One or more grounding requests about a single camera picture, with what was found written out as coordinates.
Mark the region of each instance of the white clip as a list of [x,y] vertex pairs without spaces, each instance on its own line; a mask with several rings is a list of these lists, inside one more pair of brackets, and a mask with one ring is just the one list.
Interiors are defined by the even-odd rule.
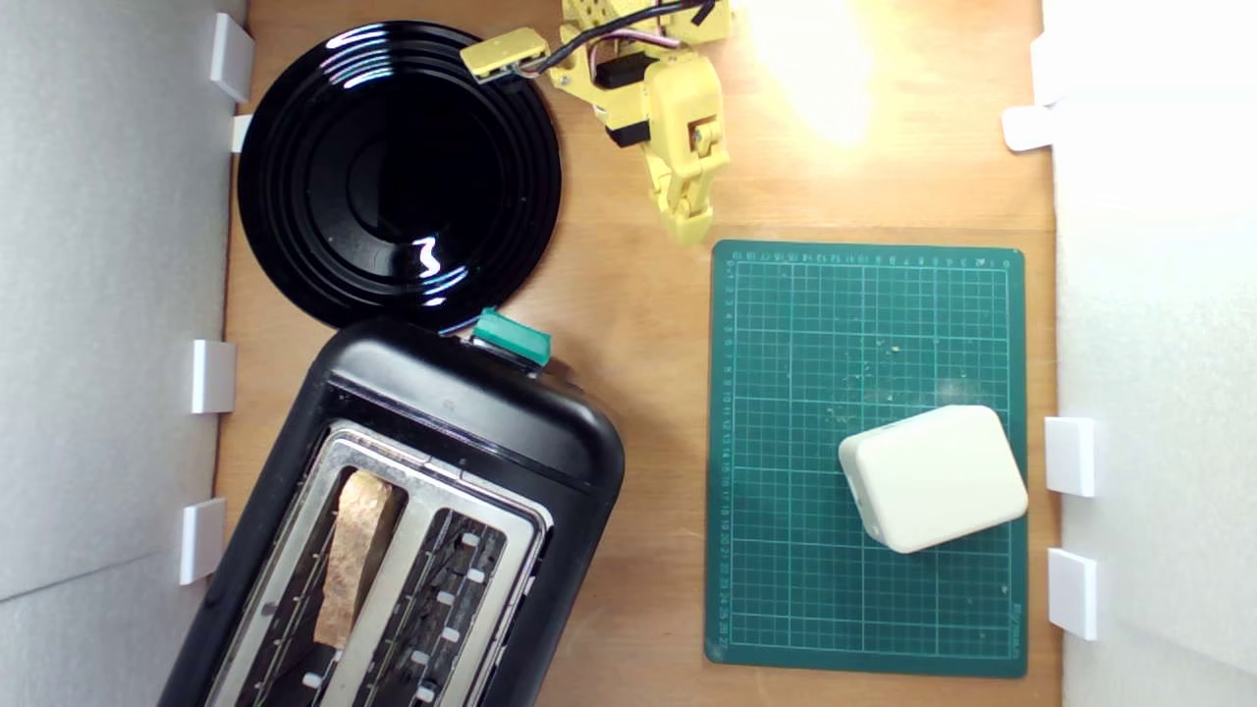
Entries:
[[1013,152],[1047,147],[1056,138],[1052,111],[1043,106],[1014,106],[1003,114],[1004,143]]
[[1085,498],[1096,494],[1095,426],[1086,418],[1043,420],[1048,489]]
[[235,343],[199,338],[192,345],[192,413],[235,409]]
[[244,150],[244,136],[249,132],[253,122],[253,113],[235,116],[231,118],[231,153],[239,155]]
[[1096,639],[1096,561],[1047,551],[1047,620],[1084,640]]
[[1060,101],[1072,81],[1067,49],[1056,33],[1045,31],[1029,43],[1029,72],[1035,84],[1035,104],[1051,106]]
[[178,584],[192,584],[219,566],[226,516],[228,502],[222,498],[211,498],[184,508]]
[[219,13],[214,21],[214,54],[210,57],[210,81],[236,103],[249,102],[253,79],[253,38],[231,15]]

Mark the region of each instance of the cutting mat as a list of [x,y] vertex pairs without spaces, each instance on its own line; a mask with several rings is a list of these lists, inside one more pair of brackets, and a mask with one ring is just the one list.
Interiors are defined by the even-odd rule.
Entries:
[[847,435],[982,404],[1024,477],[1024,328],[1016,250],[716,244],[711,660],[1024,674],[1026,520],[899,555],[867,537],[837,463]]

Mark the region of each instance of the wooden surface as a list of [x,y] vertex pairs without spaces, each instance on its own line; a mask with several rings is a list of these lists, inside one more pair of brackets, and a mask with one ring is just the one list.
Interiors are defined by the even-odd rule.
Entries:
[[[544,87],[564,160],[561,223],[504,308],[554,335],[556,353],[613,418],[628,457],[620,502],[539,704],[1057,706],[1061,639],[1046,618],[1042,425],[1056,400],[1053,216],[1047,155],[1013,156],[1003,108],[1031,98],[1038,0],[760,0],[706,52],[725,91],[733,157],[714,238],[1016,247],[1026,253],[1031,433],[1029,674],[1019,681],[714,665],[701,653],[708,247],[656,225],[634,150]],[[251,0],[253,96],[293,59],[357,24],[426,19],[490,35],[557,35],[558,0]],[[251,106],[243,107],[245,112]],[[239,345],[216,491],[234,525],[307,366],[329,330],[266,281],[234,216],[226,338]]]

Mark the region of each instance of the black plate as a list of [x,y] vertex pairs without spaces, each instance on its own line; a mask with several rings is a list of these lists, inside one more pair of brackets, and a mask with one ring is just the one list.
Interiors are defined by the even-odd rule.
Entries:
[[441,25],[361,26],[263,97],[240,153],[249,245],[333,327],[390,315],[445,332],[537,265],[558,215],[554,126],[523,79],[479,86]]

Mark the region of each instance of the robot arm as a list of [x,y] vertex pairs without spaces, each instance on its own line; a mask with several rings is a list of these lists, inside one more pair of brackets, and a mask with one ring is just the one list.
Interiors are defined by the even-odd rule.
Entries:
[[591,103],[616,145],[641,146],[669,231],[685,244],[701,242],[711,228],[711,181],[729,155],[720,81],[690,45],[729,34],[728,3],[563,0],[563,18],[557,50],[522,28],[468,47],[463,62],[481,83],[544,73]]

